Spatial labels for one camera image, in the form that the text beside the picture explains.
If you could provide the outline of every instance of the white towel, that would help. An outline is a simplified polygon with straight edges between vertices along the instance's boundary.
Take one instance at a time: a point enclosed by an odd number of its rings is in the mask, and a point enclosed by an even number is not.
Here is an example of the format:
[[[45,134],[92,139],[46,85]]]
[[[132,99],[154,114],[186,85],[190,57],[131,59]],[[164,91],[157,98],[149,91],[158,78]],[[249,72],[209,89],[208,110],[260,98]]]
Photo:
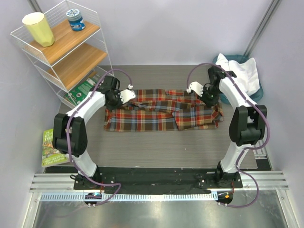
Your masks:
[[[257,64],[254,58],[239,64],[234,60],[228,61],[226,57],[220,53],[216,65],[220,65],[224,70],[232,70],[248,96],[251,96],[260,89],[256,68]]]

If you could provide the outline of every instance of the yellow cup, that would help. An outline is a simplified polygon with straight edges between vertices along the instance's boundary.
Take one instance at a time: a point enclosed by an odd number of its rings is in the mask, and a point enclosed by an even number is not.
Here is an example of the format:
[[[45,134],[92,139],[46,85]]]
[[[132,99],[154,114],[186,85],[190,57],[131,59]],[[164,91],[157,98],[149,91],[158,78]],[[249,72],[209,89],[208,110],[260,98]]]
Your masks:
[[[48,47],[55,42],[54,34],[43,13],[30,13],[22,19],[22,23],[41,46]]]

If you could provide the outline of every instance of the plaid cloth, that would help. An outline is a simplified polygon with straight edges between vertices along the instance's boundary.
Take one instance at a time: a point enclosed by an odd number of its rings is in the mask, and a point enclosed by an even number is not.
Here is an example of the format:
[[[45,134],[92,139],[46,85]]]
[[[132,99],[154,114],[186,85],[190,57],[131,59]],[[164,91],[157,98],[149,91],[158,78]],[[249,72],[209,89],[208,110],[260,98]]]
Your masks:
[[[136,98],[113,111],[105,110],[104,129],[111,132],[214,129],[223,121],[220,103],[207,108],[182,90],[134,90]]]

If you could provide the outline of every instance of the gray table surface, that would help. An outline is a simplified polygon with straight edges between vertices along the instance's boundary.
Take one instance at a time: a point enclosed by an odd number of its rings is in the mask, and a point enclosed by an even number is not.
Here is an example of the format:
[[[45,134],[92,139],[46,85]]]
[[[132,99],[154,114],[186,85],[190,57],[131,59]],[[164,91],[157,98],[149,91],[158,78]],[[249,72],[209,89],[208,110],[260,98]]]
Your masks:
[[[193,66],[115,66],[126,71],[134,89],[186,89],[187,75]],[[121,89],[129,84],[122,73],[114,74]],[[207,68],[194,71],[190,81],[208,82]],[[233,115],[230,105],[223,104],[224,121],[215,130],[180,132],[118,133],[104,131],[105,109],[98,110],[86,125],[87,150],[99,166],[155,168],[215,168],[224,158],[230,138],[228,128]],[[62,104],[60,113],[69,111]],[[255,169],[252,151],[245,156],[241,168]]]

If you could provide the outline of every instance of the blue jar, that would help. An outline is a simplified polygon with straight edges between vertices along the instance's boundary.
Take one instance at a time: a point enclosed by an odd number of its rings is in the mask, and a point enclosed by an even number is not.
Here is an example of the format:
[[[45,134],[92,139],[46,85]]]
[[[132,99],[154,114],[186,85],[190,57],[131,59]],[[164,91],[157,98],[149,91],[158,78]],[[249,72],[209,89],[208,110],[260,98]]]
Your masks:
[[[86,25],[78,9],[70,9],[66,12],[68,22],[71,25],[73,31],[81,31],[85,29]]]

